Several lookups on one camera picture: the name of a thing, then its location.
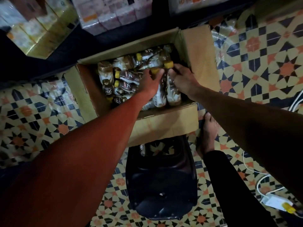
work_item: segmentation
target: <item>open cardboard box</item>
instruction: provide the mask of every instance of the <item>open cardboard box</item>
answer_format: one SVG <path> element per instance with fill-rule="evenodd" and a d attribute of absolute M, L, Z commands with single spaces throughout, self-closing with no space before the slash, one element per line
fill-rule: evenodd
<path fill-rule="evenodd" d="M 81 59 L 76 66 L 66 72 L 65 78 L 79 105 L 84 121 L 89 122 L 110 110 L 110 104 L 106 100 L 99 77 L 94 70 L 99 61 L 169 43 L 175 45 L 180 59 L 188 64 L 200 84 L 219 91 L 214 43 L 209 26 L 186 30 L 176 28 Z M 198 128 L 197 105 L 187 99 L 177 107 L 141 111 L 128 146 L 183 135 Z"/>

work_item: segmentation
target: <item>black stool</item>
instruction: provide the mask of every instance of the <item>black stool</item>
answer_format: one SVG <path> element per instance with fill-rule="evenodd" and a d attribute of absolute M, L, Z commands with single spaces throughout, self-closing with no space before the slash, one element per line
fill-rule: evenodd
<path fill-rule="evenodd" d="M 142 156 L 128 150 L 126 186 L 131 208 L 151 220 L 180 219 L 197 204 L 195 162 L 185 135 L 164 139 L 172 155 Z"/>

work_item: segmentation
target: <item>black pants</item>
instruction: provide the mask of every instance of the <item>black pants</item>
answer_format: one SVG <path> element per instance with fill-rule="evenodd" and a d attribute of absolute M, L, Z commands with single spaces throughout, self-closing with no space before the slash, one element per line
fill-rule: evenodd
<path fill-rule="evenodd" d="M 203 160 L 228 227 L 277 227 L 270 212 L 252 195 L 224 152 L 208 152 Z"/>

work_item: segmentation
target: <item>bare foot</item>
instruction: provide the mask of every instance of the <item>bare foot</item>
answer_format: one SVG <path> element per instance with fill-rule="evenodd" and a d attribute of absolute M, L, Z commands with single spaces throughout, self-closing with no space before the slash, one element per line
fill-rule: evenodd
<path fill-rule="evenodd" d="M 218 135 L 220 125 L 217 121 L 207 112 L 204 115 L 205 123 L 201 131 L 200 145 L 197 147 L 197 153 L 202 158 L 204 154 L 214 150 L 214 139 Z"/>

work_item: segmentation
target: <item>yellow plug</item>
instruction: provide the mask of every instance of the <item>yellow plug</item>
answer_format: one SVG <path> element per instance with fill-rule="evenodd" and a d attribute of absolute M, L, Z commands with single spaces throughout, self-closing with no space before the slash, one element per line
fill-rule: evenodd
<path fill-rule="evenodd" d="M 284 209 L 286 209 L 286 211 L 288 212 L 288 213 L 294 213 L 294 212 L 296 212 L 296 209 L 294 208 L 294 207 L 292 207 L 289 203 L 287 203 L 287 202 L 284 202 L 283 204 L 282 204 L 282 207 L 284 208 Z"/>

